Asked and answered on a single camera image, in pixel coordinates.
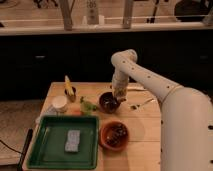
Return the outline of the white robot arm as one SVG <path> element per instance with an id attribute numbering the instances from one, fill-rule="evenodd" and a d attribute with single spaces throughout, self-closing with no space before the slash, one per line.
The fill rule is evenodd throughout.
<path id="1" fill-rule="evenodd" d="M 113 54 L 111 63 L 117 100 L 126 98 L 133 79 L 161 102 L 160 170 L 213 171 L 213 103 L 208 96 L 139 66 L 133 49 Z"/>

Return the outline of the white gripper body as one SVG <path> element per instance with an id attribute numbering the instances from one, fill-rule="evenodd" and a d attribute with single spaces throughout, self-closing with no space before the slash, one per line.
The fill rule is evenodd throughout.
<path id="1" fill-rule="evenodd" d="M 126 100 L 128 83 L 129 83 L 128 78 L 113 76 L 112 78 L 113 96 L 117 99 L 118 102 L 123 102 Z"/>

